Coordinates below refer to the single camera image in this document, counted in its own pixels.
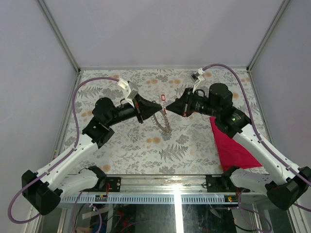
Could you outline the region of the large silver keyring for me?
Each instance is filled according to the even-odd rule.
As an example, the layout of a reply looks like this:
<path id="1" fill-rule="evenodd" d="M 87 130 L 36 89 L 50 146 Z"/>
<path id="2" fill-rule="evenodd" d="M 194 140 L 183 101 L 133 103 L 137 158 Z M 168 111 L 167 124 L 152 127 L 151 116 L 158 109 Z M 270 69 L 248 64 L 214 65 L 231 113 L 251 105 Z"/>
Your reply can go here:
<path id="1" fill-rule="evenodd" d="M 156 116 L 156 114 L 152 116 L 154 124 L 159 128 L 160 132 L 163 135 L 170 134 L 172 132 L 172 129 L 168 121 L 166 112 L 164 111 L 164 109 L 162 109 L 158 113 L 159 116 Z"/>

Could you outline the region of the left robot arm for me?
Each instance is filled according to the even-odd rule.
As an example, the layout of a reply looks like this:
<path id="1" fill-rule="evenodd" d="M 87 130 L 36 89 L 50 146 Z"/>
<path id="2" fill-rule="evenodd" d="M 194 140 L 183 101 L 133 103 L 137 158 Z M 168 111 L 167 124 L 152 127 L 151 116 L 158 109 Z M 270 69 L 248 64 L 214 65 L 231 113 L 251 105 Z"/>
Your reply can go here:
<path id="1" fill-rule="evenodd" d="M 68 177 L 69 172 L 86 156 L 100 149 L 113 136 L 112 125 L 136 117 L 143 123 L 162 109 L 161 105 L 136 94 L 125 104 L 115 106 L 104 97 L 96 101 L 93 118 L 78 135 L 78 141 L 71 148 L 36 172 L 27 170 L 21 177 L 23 197 L 42 215 L 52 212 L 61 199 L 72 194 L 106 187 L 106 174 L 97 166 Z"/>

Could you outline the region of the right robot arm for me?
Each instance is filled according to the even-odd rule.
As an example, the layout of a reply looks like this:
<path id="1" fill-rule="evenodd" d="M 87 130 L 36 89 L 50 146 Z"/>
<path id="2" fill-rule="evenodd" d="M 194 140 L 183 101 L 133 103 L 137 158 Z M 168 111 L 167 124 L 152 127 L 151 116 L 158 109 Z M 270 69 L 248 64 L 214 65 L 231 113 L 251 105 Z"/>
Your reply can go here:
<path id="1" fill-rule="evenodd" d="M 262 138 L 251 119 L 233 106 L 232 98 L 225 84 L 215 83 L 209 88 L 208 96 L 186 88 L 166 109 L 182 117 L 192 113 L 214 117 L 217 128 L 245 148 L 268 172 L 261 175 L 233 168 L 231 174 L 221 180 L 224 190 L 246 188 L 266 195 L 279 209 L 288 210 L 310 186 L 311 169 L 298 166 Z"/>

